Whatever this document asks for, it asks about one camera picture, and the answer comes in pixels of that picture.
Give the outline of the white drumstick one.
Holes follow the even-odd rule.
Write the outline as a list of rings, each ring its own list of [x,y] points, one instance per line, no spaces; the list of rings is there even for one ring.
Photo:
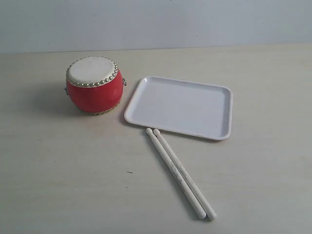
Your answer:
[[[188,184],[189,188],[191,189],[191,191],[195,195],[196,199],[198,200],[198,202],[200,203],[200,205],[202,206],[202,208],[206,212],[206,214],[207,214],[206,217],[211,221],[215,220],[217,217],[215,211],[213,210],[213,208],[211,207],[211,205],[209,204],[209,202],[207,201],[207,199],[205,198],[203,193],[197,187],[197,185],[195,184],[195,182],[193,181],[191,176],[188,174],[188,172],[186,171],[186,169],[184,168],[184,166],[182,165],[182,163],[180,162],[180,160],[178,159],[176,154],[173,152],[173,150],[169,146],[168,142],[161,135],[161,133],[158,129],[153,129],[152,131],[153,131],[154,135],[158,138],[161,145],[164,147],[165,151],[169,155],[170,159],[173,161],[173,163],[175,164],[175,166],[177,167],[177,169],[181,173],[182,177],[184,178],[184,180]]]
[[[196,199],[195,195],[189,188],[188,184],[182,177],[181,173],[170,159],[169,155],[165,151],[164,147],[161,145],[158,138],[154,135],[151,128],[146,129],[147,135],[150,137],[152,143],[154,144],[155,148],[159,152],[160,156],[162,157],[163,161],[166,163],[167,167],[169,168],[171,174],[173,175],[174,179],[176,180],[177,184],[180,186],[181,190],[183,191],[184,195],[186,196],[187,200],[189,201],[190,205],[194,209],[195,213],[197,214],[199,219],[204,219],[206,217],[206,212]]]

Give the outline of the red small drum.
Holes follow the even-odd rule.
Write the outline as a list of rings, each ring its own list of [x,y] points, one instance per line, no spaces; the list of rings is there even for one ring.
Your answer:
[[[81,58],[66,70],[67,95],[79,110],[92,115],[117,107],[126,85],[117,63],[107,57]]]

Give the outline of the white rectangular plastic tray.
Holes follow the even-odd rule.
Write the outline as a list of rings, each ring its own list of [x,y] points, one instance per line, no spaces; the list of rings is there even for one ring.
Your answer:
[[[219,85],[148,76],[124,112],[134,125],[221,141],[231,134],[233,93]]]

